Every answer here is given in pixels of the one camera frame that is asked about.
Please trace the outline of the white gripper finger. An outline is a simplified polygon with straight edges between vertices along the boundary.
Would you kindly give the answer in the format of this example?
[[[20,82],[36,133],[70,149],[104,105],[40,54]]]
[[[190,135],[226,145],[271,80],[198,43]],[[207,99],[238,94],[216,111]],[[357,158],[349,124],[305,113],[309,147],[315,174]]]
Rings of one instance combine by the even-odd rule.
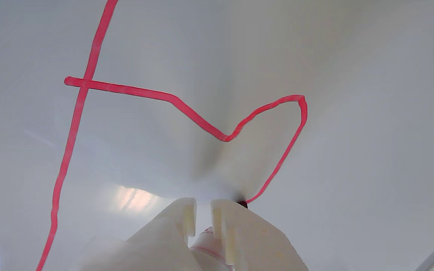
[[[127,240],[95,237],[71,271],[200,271],[188,248],[195,235],[196,200],[180,198]]]
[[[211,211],[214,237],[236,271],[308,270],[286,235],[250,209],[215,199]]]

